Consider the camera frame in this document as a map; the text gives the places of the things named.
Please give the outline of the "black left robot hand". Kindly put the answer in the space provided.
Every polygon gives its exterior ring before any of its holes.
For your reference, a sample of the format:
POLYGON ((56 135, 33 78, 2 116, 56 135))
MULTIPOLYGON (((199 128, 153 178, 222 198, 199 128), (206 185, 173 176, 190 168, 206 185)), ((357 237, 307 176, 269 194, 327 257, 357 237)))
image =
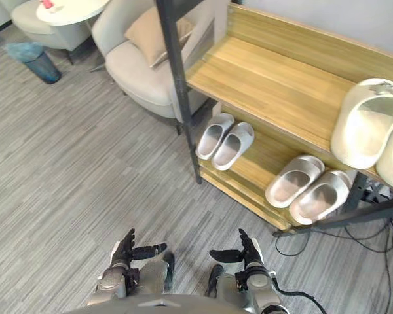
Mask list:
POLYGON ((125 235, 124 239, 121 240, 117 249, 112 254, 111 266, 115 264, 124 264, 130 267, 133 260, 145 260, 156 257, 167 249, 166 243, 160 243, 158 245, 150 245, 143 247, 134 247, 135 245, 135 229, 132 228, 125 235))

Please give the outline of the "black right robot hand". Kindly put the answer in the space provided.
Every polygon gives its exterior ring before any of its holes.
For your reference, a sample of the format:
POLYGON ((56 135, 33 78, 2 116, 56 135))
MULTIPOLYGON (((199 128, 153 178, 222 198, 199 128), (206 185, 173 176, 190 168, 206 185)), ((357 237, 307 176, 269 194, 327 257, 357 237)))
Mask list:
POLYGON ((237 263, 244 261, 244 265, 247 266, 252 262, 257 262, 263 264, 262 254, 255 248, 253 241, 247 233, 242 229, 238 229, 240 234, 241 243, 243 249, 239 251, 238 249, 229 249, 229 250, 210 250, 210 256, 222 263, 237 263))

